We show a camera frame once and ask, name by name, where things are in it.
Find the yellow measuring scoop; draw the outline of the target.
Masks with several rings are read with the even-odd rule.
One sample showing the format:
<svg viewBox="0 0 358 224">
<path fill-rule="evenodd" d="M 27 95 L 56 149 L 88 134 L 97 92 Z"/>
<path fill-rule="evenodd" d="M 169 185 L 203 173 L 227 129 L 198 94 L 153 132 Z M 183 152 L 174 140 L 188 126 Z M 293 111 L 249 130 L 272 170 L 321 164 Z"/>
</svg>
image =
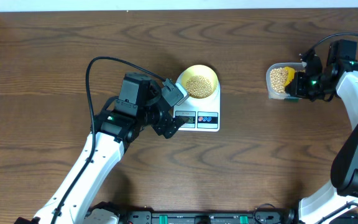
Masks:
<svg viewBox="0 0 358 224">
<path fill-rule="evenodd" d="M 284 70 L 287 72 L 287 79 L 283 86 L 289 85 L 295 77 L 296 70 L 291 67 L 285 67 Z"/>
</svg>

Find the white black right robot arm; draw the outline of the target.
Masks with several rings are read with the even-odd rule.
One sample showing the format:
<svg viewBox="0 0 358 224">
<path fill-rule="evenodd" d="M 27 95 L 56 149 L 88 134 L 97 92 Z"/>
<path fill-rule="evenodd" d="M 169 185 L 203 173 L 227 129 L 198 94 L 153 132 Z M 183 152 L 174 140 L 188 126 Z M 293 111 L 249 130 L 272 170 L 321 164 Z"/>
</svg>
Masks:
<svg viewBox="0 0 358 224">
<path fill-rule="evenodd" d="M 285 91 L 296 98 L 331 101 L 340 98 L 348 113 L 352 132 L 333 160 L 330 181 L 313 195 L 299 201 L 297 210 L 287 214 L 273 207 L 272 219 L 259 217 L 256 208 L 240 223 L 352 223 L 351 209 L 358 207 L 358 61 L 357 44 L 336 40 L 329 46 L 326 66 L 311 47 L 301 55 L 304 72 L 296 72 Z"/>
</svg>

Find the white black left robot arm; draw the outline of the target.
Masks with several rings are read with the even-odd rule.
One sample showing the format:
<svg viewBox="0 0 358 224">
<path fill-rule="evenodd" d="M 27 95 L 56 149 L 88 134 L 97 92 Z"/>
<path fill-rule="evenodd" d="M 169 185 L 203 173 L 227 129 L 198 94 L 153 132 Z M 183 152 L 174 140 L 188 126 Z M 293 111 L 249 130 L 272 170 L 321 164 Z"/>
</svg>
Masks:
<svg viewBox="0 0 358 224">
<path fill-rule="evenodd" d="M 15 223 L 83 223 L 102 183 L 123 155 L 124 145 L 114 136 L 89 134 L 78 160 L 52 198 L 33 219 L 19 217 Z"/>
</svg>

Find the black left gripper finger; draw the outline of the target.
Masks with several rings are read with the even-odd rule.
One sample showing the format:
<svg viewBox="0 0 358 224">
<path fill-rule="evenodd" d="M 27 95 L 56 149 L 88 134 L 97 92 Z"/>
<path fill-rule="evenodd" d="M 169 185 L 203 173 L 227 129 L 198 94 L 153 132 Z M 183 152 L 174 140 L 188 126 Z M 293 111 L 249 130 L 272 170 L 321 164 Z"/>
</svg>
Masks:
<svg viewBox="0 0 358 224">
<path fill-rule="evenodd" d="M 182 127 L 189 120 L 186 116 L 178 116 L 172 118 L 168 123 L 162 128 L 162 134 L 166 139 L 171 138 L 180 127 Z"/>
<path fill-rule="evenodd" d="M 157 112 L 170 111 L 179 100 L 179 90 L 175 88 L 156 88 L 159 100 L 155 104 Z"/>
</svg>

